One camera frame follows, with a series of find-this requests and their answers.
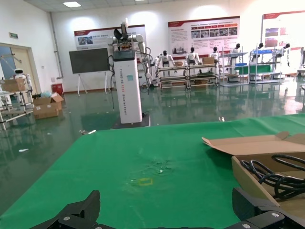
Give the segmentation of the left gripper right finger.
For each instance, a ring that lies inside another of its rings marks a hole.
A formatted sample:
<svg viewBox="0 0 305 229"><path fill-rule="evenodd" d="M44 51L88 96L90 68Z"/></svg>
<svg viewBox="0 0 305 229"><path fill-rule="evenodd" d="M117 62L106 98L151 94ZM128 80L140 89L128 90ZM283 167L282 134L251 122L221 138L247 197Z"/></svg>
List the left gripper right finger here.
<svg viewBox="0 0 305 229"><path fill-rule="evenodd" d="M305 220L287 213L273 202L250 196L240 187L232 190L232 207L240 222L229 229L303 229Z"/></svg>

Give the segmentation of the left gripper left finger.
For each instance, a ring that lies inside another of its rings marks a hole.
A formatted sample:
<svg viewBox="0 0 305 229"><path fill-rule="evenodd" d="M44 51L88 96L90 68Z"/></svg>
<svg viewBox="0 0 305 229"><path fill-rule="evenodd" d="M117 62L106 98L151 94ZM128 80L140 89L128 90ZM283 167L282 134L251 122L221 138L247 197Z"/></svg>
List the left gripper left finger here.
<svg viewBox="0 0 305 229"><path fill-rule="evenodd" d="M101 209L100 192L92 191L79 202L66 205L55 217L34 226L34 229L94 229Z"/></svg>

